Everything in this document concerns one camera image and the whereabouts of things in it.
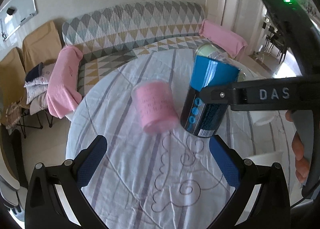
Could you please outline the person's right hand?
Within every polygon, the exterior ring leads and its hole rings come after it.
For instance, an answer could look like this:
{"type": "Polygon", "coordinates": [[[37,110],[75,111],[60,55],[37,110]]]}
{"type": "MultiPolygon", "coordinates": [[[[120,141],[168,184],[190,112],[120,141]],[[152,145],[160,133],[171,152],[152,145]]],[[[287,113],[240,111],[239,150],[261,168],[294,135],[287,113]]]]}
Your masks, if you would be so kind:
{"type": "Polygon", "coordinates": [[[297,131],[292,140],[292,150],[295,154],[296,177],[300,183],[304,183],[309,174],[310,164],[304,157],[304,145],[297,131]]]}

